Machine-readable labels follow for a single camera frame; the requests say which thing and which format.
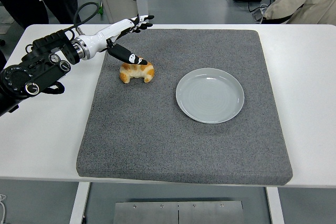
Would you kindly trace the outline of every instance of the white plate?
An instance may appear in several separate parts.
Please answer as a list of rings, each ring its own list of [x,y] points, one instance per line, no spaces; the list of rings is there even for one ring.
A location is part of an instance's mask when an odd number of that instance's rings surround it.
[[[244,91],[231,74],[215,68],[201,68],[179,81],[176,100],[181,110],[194,120],[223,123],[242,109]]]

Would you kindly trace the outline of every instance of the gray mat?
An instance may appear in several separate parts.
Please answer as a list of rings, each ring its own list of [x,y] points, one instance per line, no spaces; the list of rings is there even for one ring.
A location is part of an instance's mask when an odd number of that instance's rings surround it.
[[[202,184],[283,185],[292,170],[258,33],[151,29],[118,40],[153,63],[150,83],[119,79],[106,56],[77,157],[79,176]],[[232,74],[245,92],[241,112],[196,122],[177,105],[179,80],[198,68]]]

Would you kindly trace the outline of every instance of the floor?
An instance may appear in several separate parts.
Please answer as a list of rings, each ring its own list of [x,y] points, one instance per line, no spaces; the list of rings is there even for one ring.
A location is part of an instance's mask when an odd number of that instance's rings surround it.
[[[100,0],[78,0],[79,5],[91,1],[100,2]],[[250,8],[256,8],[262,3],[269,4],[269,0],[262,0],[261,3],[251,3]],[[155,13],[156,20],[154,23],[157,24],[257,23],[248,11],[247,3],[235,3],[233,0],[150,0],[149,11]],[[80,15],[83,19],[83,17],[89,16],[91,12],[92,8],[87,7],[81,11]],[[1,46],[0,49],[8,59],[24,30],[16,22],[11,23],[10,16],[1,6],[0,17],[0,20],[8,18],[7,22],[10,24],[7,33],[0,34],[0,39],[6,41],[6,45]],[[58,24],[51,12],[49,12],[49,20],[51,24]],[[108,24],[109,22],[105,14],[98,14],[88,23]],[[104,187],[108,187],[109,193],[106,195]],[[76,189],[77,183],[0,180],[0,194],[7,195],[4,200],[7,216],[5,220],[12,224],[69,223]],[[134,194],[141,196],[140,192],[142,190],[150,192],[152,189],[153,187],[149,188],[148,185],[93,185],[87,208],[88,223],[111,223],[113,200],[132,200]],[[170,195],[169,192],[162,192],[160,186],[155,189],[160,191],[163,197],[167,198]],[[186,192],[190,190],[196,189],[186,186],[181,193],[186,195]],[[212,190],[210,187],[205,189],[205,191]],[[336,205],[335,192],[334,189],[279,189],[285,223],[336,223],[336,216],[333,211],[333,207]],[[102,209],[106,209],[107,212],[99,216],[97,214],[98,210],[101,211]],[[2,213],[2,208],[0,208],[0,220]],[[261,215],[264,215],[263,218],[267,219],[264,212],[261,212]]]

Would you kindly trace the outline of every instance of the white robotic arm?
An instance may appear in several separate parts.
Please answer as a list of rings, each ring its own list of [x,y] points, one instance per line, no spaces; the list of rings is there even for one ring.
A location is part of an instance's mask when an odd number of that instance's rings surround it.
[[[130,19],[124,19],[104,28],[103,30],[100,30],[95,35],[80,35],[76,37],[72,43],[76,48],[79,57],[83,60],[89,60],[93,58],[96,53],[107,49],[109,54],[126,63],[144,64],[145,61],[141,61],[141,59],[131,52],[127,58],[120,57],[120,55],[118,55],[120,50],[122,50],[122,53],[127,54],[129,51],[120,45],[115,44],[115,41],[125,34],[133,32],[139,33],[141,30],[145,30],[148,27],[151,27],[152,24],[147,23],[145,20],[152,18],[154,18],[154,16],[144,15]]]

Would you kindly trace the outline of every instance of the croissant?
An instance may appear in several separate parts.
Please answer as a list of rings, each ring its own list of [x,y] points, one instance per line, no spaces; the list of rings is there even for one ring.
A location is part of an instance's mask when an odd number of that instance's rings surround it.
[[[154,77],[154,67],[149,61],[147,65],[123,63],[119,77],[123,83],[129,83],[131,78],[144,78],[143,81],[147,83]]]

